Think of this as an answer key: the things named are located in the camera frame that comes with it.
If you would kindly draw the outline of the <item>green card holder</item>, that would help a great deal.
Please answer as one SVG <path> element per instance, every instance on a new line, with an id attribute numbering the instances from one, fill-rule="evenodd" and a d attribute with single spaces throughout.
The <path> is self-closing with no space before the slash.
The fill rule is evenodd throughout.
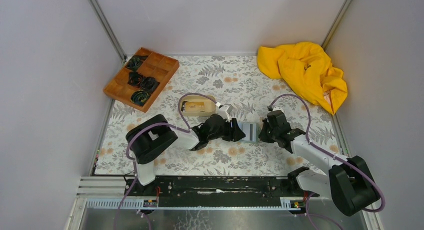
<path id="1" fill-rule="evenodd" d="M 258 143 L 259 142 L 259 133 L 260 128 L 256 123 L 242 122 L 238 124 L 242 132 L 245 134 L 245 137 L 241 141 L 249 143 Z"/>

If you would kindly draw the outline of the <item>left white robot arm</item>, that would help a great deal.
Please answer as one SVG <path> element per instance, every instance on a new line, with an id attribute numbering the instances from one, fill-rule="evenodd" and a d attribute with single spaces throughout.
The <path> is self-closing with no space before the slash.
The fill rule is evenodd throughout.
<path id="1" fill-rule="evenodd" d="M 230 117 L 232 105 L 217 103 L 216 106 L 216 113 L 190 129 L 172 125 L 158 114 L 127 133 L 126 155 L 133 161 L 135 187 L 142 195 L 155 190 L 154 160 L 169 147 L 198 151 L 215 139 L 237 142 L 246 137 L 237 119 Z"/>

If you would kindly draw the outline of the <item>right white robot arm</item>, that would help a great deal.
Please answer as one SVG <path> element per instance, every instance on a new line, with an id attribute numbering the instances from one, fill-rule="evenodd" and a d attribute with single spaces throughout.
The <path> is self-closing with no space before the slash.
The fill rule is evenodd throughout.
<path id="1" fill-rule="evenodd" d="M 317 173 L 301 167 L 290 172 L 286 187 L 291 195 L 299 196 L 304 191 L 317 193 L 332 200 L 346 216 L 352 216 L 382 198 L 363 158 L 330 156 L 329 151 L 318 149 L 309 142 L 304 131 L 291 128 L 280 107 L 269 106 L 268 110 L 259 134 L 260 141 L 277 143 L 280 148 L 321 170 Z"/>

